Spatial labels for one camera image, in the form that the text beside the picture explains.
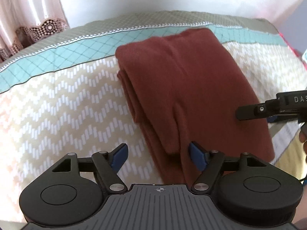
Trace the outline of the person's right hand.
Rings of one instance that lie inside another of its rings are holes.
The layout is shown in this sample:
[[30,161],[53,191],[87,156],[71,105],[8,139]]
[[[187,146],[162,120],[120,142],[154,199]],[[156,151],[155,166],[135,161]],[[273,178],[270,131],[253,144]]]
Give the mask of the person's right hand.
[[299,132],[299,141],[303,144],[303,150],[307,155],[307,123],[305,122],[300,129]]

